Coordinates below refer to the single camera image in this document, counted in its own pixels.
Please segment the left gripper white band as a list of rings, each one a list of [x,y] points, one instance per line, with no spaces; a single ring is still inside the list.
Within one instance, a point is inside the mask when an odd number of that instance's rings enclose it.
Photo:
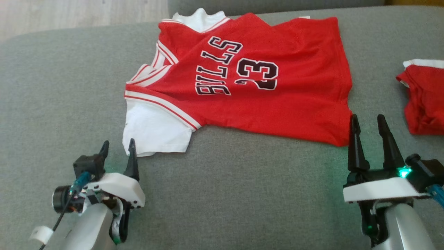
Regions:
[[[104,164],[109,152],[109,141],[106,140],[99,151],[101,163]],[[139,184],[139,168],[135,140],[130,139],[128,162],[123,174],[107,173],[99,181],[93,182],[85,174],[71,185],[57,187],[52,195],[52,207],[58,214],[65,209],[67,213],[82,214],[95,203],[104,203],[109,209],[116,209],[118,201],[129,205],[130,209],[141,209],[145,206],[146,196]]]

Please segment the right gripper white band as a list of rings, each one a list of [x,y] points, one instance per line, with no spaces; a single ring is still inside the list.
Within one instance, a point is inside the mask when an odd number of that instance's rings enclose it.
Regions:
[[[350,117],[348,170],[351,172],[343,188],[345,202],[391,200],[395,198],[428,197],[425,191],[417,191],[407,179],[411,169],[405,167],[404,159],[387,125],[385,116],[377,116],[378,131],[383,141],[383,169],[368,171],[370,165],[365,159],[360,139],[360,125],[357,115]]]

